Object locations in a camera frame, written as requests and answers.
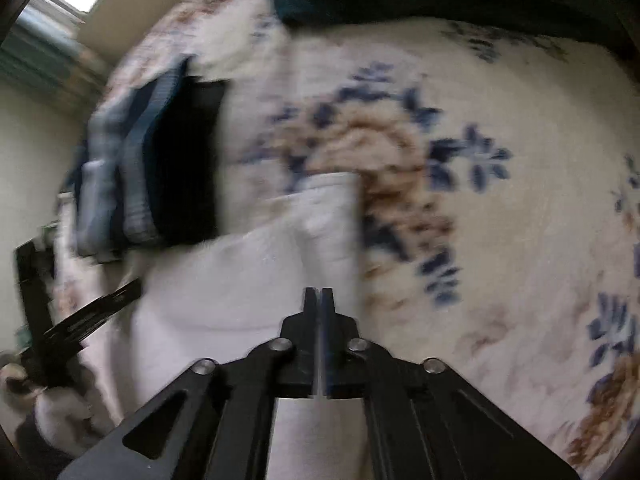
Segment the white knit sweater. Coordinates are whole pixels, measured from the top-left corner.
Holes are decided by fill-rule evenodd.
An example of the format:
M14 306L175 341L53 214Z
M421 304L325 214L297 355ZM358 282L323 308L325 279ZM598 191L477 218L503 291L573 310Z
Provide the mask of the white knit sweater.
M70 452L73 463L194 362L230 363L277 338L311 287L318 297L314 391L277 400L263 479L363 477L362 404L322 392L319 328L322 289L347 314L359 307L359 191L354 174L320 174L259 206L247 232L138 259L141 298L91 337L88 393L38 399L46 441Z

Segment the navy striped knit garment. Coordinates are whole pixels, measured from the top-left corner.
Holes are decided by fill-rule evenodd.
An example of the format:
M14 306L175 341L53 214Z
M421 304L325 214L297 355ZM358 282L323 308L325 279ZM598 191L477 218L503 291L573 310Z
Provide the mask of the navy striped knit garment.
M190 65L179 58L89 118L70 173L78 256L111 262L217 236L215 134L228 84L201 81Z

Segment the floral fleece bed blanket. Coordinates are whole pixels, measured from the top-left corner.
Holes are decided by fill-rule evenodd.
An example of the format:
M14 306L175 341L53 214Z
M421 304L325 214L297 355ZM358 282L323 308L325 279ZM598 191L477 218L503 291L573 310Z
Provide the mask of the floral fleece bed blanket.
M639 426L639 90L612 55L438 18L292 28L272 0L183 0L101 105L184 56L230 84L219 237L311 177L354 174L349 315L395 356L449 363L580 478L612 472ZM172 250L78 257L62 205L80 301Z

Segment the teal green curtain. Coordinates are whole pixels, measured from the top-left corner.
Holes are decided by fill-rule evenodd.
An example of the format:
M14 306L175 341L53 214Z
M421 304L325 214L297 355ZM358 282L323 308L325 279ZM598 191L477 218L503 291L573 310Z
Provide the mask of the teal green curtain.
M65 0L29 0L1 43L1 78L64 113L89 114L112 68L78 41L84 17Z

